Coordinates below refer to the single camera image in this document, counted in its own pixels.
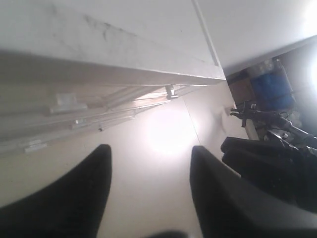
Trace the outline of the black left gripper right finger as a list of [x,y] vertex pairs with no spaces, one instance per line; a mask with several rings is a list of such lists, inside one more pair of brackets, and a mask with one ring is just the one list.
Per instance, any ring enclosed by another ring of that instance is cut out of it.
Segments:
[[240,179],[203,146],[191,152],[190,187],[205,238],[315,238],[316,214]]

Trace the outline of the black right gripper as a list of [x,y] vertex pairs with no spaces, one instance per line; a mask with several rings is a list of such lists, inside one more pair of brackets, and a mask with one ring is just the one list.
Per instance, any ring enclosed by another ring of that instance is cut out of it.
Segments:
[[220,149],[222,161],[260,190],[308,211],[317,209],[317,156],[311,148],[226,137]]

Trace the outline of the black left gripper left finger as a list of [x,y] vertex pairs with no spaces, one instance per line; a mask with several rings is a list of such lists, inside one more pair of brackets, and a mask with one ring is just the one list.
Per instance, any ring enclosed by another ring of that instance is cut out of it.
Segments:
[[2,238],[95,238],[112,178],[111,147],[99,145],[45,188],[0,209]]

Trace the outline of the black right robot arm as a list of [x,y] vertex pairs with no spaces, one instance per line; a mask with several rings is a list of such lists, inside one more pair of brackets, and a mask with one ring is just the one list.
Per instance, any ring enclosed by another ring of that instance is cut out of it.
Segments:
[[245,101],[230,115],[242,121],[260,122],[268,140],[227,137],[222,161],[242,179],[260,190],[305,210],[317,211],[317,138],[278,112],[265,112]]

